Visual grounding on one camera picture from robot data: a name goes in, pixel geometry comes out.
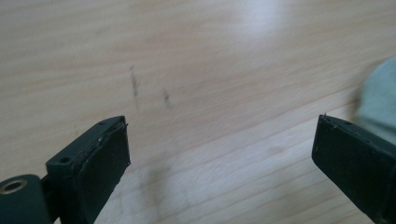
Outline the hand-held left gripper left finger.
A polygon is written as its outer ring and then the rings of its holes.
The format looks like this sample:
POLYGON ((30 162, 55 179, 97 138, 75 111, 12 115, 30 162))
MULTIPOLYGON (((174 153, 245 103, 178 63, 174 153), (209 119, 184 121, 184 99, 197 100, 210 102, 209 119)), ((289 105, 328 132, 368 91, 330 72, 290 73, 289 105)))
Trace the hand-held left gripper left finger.
POLYGON ((130 164, 124 116, 96 123, 49 159, 62 224, 93 224, 130 164))

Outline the grey-green sock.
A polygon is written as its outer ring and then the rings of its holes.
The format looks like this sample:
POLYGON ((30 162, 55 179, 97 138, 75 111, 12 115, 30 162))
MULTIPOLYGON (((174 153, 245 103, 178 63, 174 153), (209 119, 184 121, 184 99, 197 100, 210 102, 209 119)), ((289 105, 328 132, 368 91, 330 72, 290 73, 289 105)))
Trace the grey-green sock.
POLYGON ((367 77, 356 120, 361 127, 396 145, 396 57, 367 77))

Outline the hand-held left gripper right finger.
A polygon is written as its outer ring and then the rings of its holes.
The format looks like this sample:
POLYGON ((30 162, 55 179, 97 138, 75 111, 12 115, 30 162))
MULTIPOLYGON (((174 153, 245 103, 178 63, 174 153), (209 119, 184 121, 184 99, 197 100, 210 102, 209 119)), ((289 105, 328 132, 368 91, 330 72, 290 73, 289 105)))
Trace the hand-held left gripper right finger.
POLYGON ((321 115, 314 164, 375 224, 396 224, 396 146, 343 119, 321 115))

